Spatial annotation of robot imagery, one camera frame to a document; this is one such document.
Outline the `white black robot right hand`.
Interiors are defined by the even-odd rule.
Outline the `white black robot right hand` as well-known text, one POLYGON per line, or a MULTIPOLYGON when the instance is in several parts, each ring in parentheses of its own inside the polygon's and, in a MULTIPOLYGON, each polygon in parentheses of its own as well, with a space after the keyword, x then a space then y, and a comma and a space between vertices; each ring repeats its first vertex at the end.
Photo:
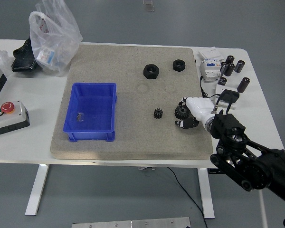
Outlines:
POLYGON ((184 97, 175 108, 174 115, 178 119, 175 124, 182 129, 194 128, 202 123, 210 132, 214 120, 214 104, 209 98, 184 97))

